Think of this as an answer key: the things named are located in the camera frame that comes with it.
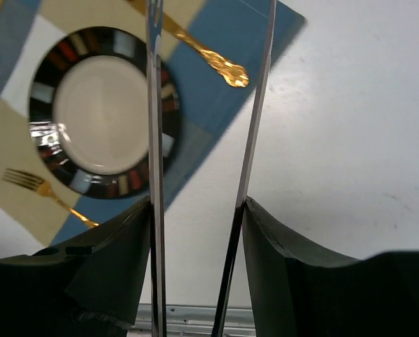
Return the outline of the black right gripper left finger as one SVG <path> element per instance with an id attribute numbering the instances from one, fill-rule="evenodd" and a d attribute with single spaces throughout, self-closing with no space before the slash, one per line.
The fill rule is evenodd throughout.
<path id="1" fill-rule="evenodd" d="M 33 255 L 0 258 L 0 336 L 126 336 L 150 248 L 150 201 Z"/>

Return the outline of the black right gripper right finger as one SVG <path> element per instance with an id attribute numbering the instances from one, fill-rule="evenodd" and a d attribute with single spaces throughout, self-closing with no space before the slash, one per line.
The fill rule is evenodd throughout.
<path id="1" fill-rule="evenodd" d="M 419 336 L 419 251 L 358 260 L 251 198 L 242 232 L 258 336 Z"/>

